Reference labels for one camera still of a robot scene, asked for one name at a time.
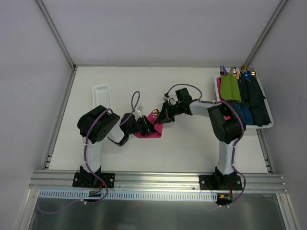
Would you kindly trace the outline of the gold ornate spoon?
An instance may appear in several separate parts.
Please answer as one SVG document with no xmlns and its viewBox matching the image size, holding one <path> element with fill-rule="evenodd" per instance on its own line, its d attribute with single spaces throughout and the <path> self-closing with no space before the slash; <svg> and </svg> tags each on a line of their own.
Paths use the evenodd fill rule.
<svg viewBox="0 0 307 230">
<path fill-rule="evenodd" d="M 158 109 L 153 109 L 153 116 L 159 116 L 160 112 Z"/>
</svg>

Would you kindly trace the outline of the magenta paper napkin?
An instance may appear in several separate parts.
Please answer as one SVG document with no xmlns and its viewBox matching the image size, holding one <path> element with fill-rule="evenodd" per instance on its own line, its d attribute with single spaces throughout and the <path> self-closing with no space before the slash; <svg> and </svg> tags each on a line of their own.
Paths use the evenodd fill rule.
<svg viewBox="0 0 307 230">
<path fill-rule="evenodd" d="M 137 138 L 160 138 L 163 125 L 155 124 L 158 113 L 152 111 L 147 117 L 142 116 L 136 122 L 134 136 Z"/>
</svg>

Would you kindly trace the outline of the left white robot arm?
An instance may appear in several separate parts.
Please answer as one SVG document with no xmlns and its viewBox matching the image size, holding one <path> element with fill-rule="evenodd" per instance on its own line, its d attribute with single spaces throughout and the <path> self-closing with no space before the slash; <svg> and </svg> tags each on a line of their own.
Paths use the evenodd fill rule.
<svg viewBox="0 0 307 230">
<path fill-rule="evenodd" d="M 115 174 L 102 172 L 100 150 L 102 141 L 107 138 L 118 146 L 123 146 L 130 135 L 137 138 L 160 138 L 163 125 L 154 124 L 153 113 L 141 115 L 141 108 L 120 116 L 102 105 L 83 115 L 77 128 L 83 138 L 83 163 L 75 173 L 72 186 L 76 188 L 113 188 Z"/>
</svg>

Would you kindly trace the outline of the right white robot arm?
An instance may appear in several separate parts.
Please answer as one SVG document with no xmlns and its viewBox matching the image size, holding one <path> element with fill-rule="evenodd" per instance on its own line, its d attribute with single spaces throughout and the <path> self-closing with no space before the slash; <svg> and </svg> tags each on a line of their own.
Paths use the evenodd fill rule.
<svg viewBox="0 0 307 230">
<path fill-rule="evenodd" d="M 171 104 L 165 94 L 162 110 L 156 118 L 156 124 L 175 121 L 181 114 L 199 115 L 210 119 L 213 132 L 219 140 L 219 159 L 212 175 L 200 175 L 201 190 L 242 191 L 244 177 L 235 169 L 236 145 L 243 137 L 246 124 L 233 101 L 207 102 L 193 99 L 187 88 L 176 91 L 177 101 Z"/>
</svg>

